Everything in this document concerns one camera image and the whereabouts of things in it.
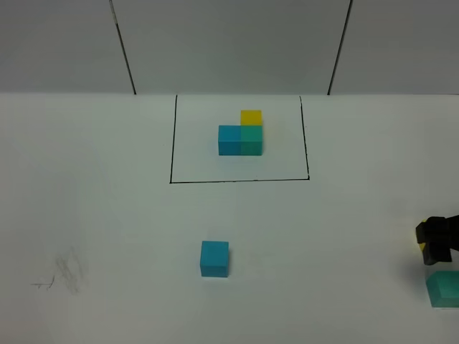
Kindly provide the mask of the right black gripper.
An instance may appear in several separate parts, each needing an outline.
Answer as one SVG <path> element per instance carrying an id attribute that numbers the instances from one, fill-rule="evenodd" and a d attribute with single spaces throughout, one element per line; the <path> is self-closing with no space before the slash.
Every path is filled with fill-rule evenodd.
<path id="1" fill-rule="evenodd" d="M 422 251 L 424 265 L 451 262 L 450 248 L 458 248 L 459 216 L 431 216 L 427 220 L 427 243 Z"/>

